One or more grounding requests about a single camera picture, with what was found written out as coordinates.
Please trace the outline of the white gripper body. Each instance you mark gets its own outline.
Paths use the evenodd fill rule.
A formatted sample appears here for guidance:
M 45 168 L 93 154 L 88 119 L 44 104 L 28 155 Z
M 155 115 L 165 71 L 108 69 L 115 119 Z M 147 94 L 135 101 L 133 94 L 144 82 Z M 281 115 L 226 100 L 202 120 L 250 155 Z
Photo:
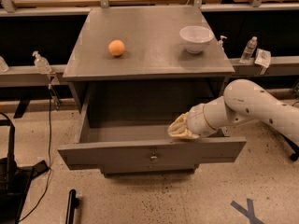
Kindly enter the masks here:
M 204 107 L 204 104 L 192 107 L 186 121 L 187 129 L 199 137 L 208 137 L 215 132 L 206 121 Z

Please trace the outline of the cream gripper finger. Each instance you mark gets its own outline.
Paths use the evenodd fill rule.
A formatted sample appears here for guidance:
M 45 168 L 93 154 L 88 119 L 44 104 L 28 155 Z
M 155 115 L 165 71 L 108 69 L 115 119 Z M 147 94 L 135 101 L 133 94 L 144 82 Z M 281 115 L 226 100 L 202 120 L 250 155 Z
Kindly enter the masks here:
M 198 134 L 192 133 L 185 126 L 179 128 L 170 127 L 168 129 L 168 134 L 173 138 L 187 139 L 187 140 L 193 140 L 199 137 Z
M 181 114 L 177 119 L 169 126 L 171 132 L 182 132 L 186 128 L 186 119 L 188 113 Z

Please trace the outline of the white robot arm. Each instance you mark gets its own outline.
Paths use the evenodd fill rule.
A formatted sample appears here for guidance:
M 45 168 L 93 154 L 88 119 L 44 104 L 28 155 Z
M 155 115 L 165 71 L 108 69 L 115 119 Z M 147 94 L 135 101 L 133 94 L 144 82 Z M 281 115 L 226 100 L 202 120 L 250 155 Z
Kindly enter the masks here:
M 270 125 L 299 145 L 299 109 L 287 105 L 256 83 L 238 79 L 231 82 L 223 96 L 193 106 L 168 128 L 171 137 L 197 139 L 208 137 L 219 128 L 257 119 Z

